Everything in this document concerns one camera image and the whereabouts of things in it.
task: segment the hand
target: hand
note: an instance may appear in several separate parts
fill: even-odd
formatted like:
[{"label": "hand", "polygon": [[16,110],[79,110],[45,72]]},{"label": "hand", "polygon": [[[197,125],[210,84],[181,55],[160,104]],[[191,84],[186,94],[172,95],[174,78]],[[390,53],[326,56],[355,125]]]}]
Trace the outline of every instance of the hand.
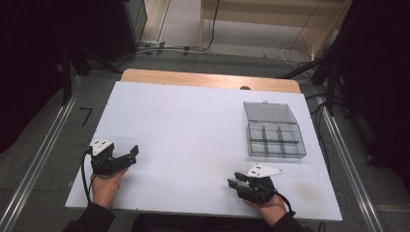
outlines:
[{"label": "hand", "polygon": [[103,206],[110,210],[112,208],[115,194],[120,188],[121,177],[128,171],[128,168],[123,169],[112,176],[91,176],[94,179],[92,184],[93,189],[93,203]]},{"label": "hand", "polygon": [[274,226],[286,214],[283,200],[278,195],[274,195],[269,202],[262,205],[244,200],[249,206],[257,210],[259,214],[268,222],[270,226]]}]

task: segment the white tabletop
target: white tabletop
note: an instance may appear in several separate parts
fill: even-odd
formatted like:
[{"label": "white tabletop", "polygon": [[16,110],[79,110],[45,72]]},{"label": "white tabletop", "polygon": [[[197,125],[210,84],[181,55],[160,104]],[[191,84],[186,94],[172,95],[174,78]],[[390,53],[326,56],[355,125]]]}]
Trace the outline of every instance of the white tabletop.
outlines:
[{"label": "white tabletop", "polygon": [[[248,157],[244,102],[263,101],[287,103],[304,139],[303,159],[264,162],[283,170],[272,180],[295,218],[341,220],[303,95],[132,82],[116,83],[94,135],[114,142],[114,157],[139,146],[114,208],[258,218],[226,179],[256,164]],[[85,170],[89,177],[89,156]],[[78,171],[66,207],[86,205]]]}]

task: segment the plastic box compartment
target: plastic box compartment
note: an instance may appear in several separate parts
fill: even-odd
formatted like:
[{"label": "plastic box compartment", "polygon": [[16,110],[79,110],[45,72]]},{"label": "plastic box compartment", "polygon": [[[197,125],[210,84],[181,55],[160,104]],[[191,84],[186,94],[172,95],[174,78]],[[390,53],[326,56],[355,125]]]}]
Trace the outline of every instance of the plastic box compartment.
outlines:
[{"label": "plastic box compartment", "polygon": [[264,101],[244,105],[250,157],[301,159],[306,155],[299,125],[287,104]]}]

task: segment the black curtain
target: black curtain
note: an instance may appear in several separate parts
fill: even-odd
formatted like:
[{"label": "black curtain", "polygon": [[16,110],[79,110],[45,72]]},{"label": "black curtain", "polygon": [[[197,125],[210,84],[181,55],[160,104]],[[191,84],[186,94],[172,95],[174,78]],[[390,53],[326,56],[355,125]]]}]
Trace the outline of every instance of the black curtain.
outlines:
[{"label": "black curtain", "polygon": [[0,153],[61,88],[61,40],[50,1],[0,5]]},{"label": "black curtain", "polygon": [[410,20],[406,1],[353,1],[346,20],[354,24],[333,61],[344,83],[341,91],[360,114],[371,154],[403,177],[410,191]]}]

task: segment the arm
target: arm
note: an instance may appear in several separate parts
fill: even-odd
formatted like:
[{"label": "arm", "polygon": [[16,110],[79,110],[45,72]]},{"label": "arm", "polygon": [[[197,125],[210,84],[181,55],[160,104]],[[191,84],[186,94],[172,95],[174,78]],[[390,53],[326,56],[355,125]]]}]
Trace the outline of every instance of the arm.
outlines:
[{"label": "arm", "polygon": [[309,228],[303,228],[302,225],[286,213],[286,208],[280,196],[274,195],[272,199],[263,204],[258,205],[256,203],[244,200],[249,206],[257,210],[259,214],[273,227],[277,232],[310,232]]},{"label": "arm", "polygon": [[78,220],[72,220],[64,232],[103,232],[107,231],[115,216],[111,213],[115,194],[120,187],[121,177],[128,169],[121,170],[110,177],[96,176],[92,184],[93,202]]}]

